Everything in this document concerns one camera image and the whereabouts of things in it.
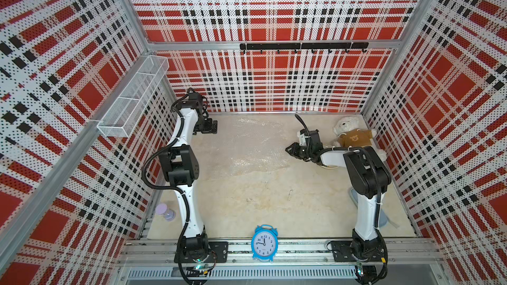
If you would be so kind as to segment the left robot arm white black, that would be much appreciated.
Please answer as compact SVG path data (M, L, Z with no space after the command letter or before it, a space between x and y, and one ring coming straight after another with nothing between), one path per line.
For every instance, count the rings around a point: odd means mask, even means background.
M195 193L200 167L191 140L198 133L216 134L218 121L209 117L205 97L193 88L176 100L170 111L177 117L173 136L166 146L146 160L141 169L141 180L151 189L175 192L182 218L176 262L183 263L185 259L190 259L200 263L209 257L211 248ZM147 170L154 160L161 165L166 182L164 186L156 185L147 178Z

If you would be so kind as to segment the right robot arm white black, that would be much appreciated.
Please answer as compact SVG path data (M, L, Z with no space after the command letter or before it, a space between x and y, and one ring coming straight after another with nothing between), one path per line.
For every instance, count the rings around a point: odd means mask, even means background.
M386 254L380 233L380 215L384 195L392 177L371 146L325 147L317 130L302 129L298 141L285 152L318 166L347 169L352 189L357 195L357 216L351 242L352 256L367 261L377 252Z

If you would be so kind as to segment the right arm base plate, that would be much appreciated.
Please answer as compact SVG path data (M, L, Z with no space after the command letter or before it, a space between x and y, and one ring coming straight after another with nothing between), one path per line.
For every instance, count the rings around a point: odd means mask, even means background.
M382 263L388 260L388 252L381 244L362 245L355 240L331 241L330 252L335 262Z

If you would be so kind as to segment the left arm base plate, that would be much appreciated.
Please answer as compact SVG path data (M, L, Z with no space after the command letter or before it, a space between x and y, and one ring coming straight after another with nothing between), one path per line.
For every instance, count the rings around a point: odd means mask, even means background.
M174 263L225 263L228 257L227 241L210 241L207 253L190 253L178 249L174 256Z

